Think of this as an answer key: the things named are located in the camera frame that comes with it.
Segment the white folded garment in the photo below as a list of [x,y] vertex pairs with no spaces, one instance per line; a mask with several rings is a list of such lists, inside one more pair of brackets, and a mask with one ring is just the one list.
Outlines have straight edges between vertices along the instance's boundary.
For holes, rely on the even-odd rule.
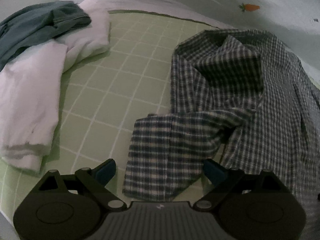
[[77,5],[91,18],[88,26],[29,47],[1,69],[1,159],[13,167],[39,172],[59,121],[62,74],[108,51],[106,2]]

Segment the dark checkered plaid shirt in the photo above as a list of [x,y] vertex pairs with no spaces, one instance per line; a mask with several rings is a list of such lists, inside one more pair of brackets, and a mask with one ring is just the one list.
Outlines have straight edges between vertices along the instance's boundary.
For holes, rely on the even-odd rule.
[[268,31],[205,30],[177,46],[171,111],[136,120],[123,193],[172,200],[221,145],[224,167],[273,171],[306,211],[304,237],[319,237],[319,90]]

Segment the dark teal folded garment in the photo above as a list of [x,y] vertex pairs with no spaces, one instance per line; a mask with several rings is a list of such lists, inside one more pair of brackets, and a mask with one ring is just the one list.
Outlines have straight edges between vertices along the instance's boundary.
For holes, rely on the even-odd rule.
[[72,1],[27,6],[1,22],[1,69],[27,48],[88,26],[91,18]]

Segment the green grid bed sheet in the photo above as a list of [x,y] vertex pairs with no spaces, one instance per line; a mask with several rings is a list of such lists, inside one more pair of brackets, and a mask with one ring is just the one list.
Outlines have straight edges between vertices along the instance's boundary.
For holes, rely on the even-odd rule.
[[113,158],[117,172],[107,189],[122,197],[135,121],[169,113],[173,50],[209,25],[143,13],[110,18],[110,50],[62,76],[60,120],[41,172],[71,174]]

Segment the pale carrot print quilt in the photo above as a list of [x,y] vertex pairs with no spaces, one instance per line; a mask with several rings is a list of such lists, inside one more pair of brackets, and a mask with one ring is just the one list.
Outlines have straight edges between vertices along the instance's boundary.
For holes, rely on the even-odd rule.
[[[58,0],[1,0],[1,18],[32,5]],[[83,0],[66,0],[82,2]],[[319,81],[319,0],[105,0],[110,11],[146,11],[219,28],[274,33]]]

